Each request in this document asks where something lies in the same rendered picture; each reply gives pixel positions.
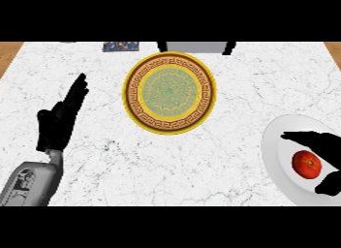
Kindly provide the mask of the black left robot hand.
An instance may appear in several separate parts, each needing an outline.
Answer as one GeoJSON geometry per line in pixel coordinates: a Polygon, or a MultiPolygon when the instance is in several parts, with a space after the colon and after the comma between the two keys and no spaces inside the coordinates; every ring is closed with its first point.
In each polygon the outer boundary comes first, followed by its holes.
{"type": "Polygon", "coordinates": [[[37,112],[37,151],[65,150],[74,131],[76,117],[88,93],[86,74],[80,74],[73,83],[65,100],[60,101],[51,110],[42,109],[37,112]]]}

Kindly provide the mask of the red tomato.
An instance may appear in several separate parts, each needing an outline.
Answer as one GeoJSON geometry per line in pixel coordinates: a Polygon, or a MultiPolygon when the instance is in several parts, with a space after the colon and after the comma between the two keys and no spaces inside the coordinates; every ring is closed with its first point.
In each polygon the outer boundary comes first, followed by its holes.
{"type": "Polygon", "coordinates": [[[318,155],[309,151],[301,150],[292,156],[292,170],[306,179],[316,179],[322,171],[322,162],[318,155]]]}

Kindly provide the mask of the yellow patterned plate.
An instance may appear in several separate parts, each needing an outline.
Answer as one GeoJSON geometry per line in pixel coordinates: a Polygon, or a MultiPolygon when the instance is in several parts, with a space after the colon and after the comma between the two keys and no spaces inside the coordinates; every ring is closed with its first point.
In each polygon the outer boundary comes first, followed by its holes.
{"type": "Polygon", "coordinates": [[[121,99],[130,119],[147,131],[182,134],[203,124],[216,106],[211,70],[188,53],[155,53],[130,69],[121,99]]]}

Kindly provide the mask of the dark blue patterned box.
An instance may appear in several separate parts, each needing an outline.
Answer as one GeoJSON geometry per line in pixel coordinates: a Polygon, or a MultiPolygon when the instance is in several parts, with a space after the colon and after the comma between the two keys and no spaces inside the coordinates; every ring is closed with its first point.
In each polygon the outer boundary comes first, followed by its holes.
{"type": "Polygon", "coordinates": [[[102,50],[105,52],[138,51],[139,50],[139,43],[138,42],[105,42],[102,50]]]}

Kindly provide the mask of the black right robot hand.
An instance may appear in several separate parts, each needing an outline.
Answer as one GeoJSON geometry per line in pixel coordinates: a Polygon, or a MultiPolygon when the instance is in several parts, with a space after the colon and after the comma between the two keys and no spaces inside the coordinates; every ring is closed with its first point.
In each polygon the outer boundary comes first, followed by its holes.
{"type": "Polygon", "coordinates": [[[316,186],[316,193],[331,197],[341,193],[341,137],[329,133],[285,132],[281,137],[307,146],[315,154],[337,168],[316,186]]]}

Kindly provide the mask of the white plate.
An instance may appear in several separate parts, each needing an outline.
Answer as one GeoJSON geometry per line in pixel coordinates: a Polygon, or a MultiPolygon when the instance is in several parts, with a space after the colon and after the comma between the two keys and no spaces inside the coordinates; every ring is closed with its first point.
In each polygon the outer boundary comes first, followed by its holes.
{"type": "Polygon", "coordinates": [[[301,150],[313,151],[295,141],[284,139],[281,135],[285,132],[304,131],[335,133],[320,121],[300,114],[282,115],[267,125],[262,149],[270,178],[284,195],[297,205],[341,205],[341,193],[337,196],[316,193],[316,186],[337,168],[319,159],[322,170],[315,179],[306,179],[292,169],[294,154],[301,150]]]}

